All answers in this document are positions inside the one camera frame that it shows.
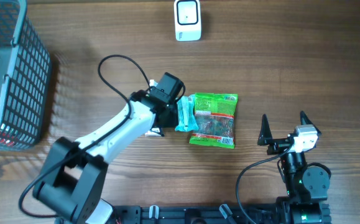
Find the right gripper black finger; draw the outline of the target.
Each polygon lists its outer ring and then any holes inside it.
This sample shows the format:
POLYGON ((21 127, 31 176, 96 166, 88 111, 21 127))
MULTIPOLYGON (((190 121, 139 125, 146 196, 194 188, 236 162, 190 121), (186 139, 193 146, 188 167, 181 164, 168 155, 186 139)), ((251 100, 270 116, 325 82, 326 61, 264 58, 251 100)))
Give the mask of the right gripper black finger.
POLYGON ((317 135, 321 136, 321 131, 310 121, 310 119, 308 118, 308 116, 304 111, 300 112, 300 122, 301 125, 312 125, 316 129, 317 135))
POLYGON ((270 131, 269 122, 267 119, 267 115, 262 115, 262 122, 261 122, 261 130, 259 133, 259 138, 257 140, 258 146, 266 146, 273 143, 272 133, 270 131))

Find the teal tissue pack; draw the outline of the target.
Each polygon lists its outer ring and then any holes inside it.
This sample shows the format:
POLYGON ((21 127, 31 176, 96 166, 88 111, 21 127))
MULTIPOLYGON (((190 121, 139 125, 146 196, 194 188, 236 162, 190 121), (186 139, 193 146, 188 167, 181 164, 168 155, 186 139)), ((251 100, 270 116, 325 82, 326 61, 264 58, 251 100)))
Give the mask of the teal tissue pack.
POLYGON ((194 115, 195 96, 183 96, 177 102, 178 125, 175 127, 176 131, 190 132, 197 131, 199 127, 194 115))

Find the green snack bag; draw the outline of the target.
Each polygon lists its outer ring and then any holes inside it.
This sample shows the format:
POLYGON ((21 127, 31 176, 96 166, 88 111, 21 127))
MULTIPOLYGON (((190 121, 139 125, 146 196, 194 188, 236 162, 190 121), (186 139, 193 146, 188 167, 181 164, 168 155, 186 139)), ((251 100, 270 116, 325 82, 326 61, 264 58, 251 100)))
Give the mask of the green snack bag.
POLYGON ((195 93, 194 116, 198 130, 190 144, 234 149, 237 94, 195 93))

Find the small orange white box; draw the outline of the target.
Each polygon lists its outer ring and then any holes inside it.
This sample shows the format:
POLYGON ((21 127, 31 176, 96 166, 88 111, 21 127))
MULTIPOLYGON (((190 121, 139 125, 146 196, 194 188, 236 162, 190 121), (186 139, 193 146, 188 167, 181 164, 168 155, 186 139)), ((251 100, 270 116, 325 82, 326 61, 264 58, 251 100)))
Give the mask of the small orange white box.
POLYGON ((145 137, 164 137, 162 128, 152 128, 145 133, 145 137))

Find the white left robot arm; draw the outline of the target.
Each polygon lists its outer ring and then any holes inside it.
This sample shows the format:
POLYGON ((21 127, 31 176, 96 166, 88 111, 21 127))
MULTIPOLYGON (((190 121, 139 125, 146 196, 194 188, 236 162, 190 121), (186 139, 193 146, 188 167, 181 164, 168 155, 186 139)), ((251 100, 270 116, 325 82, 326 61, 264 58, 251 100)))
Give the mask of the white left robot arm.
POLYGON ((175 127, 178 91, 152 87, 132 94, 125 108, 96 131, 71 141, 57 139, 32 196, 66 223, 112 223, 114 207, 101 198, 109 164, 153 128, 175 127))

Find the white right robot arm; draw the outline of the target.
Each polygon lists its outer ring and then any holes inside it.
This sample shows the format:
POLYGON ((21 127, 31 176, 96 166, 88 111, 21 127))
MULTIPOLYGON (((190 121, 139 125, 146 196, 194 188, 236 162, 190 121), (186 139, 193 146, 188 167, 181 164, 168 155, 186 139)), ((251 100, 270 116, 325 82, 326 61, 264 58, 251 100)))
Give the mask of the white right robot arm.
POLYGON ((272 215, 274 223, 329 223, 328 198, 331 171, 318 162, 308 163, 305 153, 316 148, 321 131, 300 112, 300 125, 286 138, 272 136, 267 115, 262 115, 257 144, 267 146, 267 155, 278 159, 286 197, 278 197, 272 215))

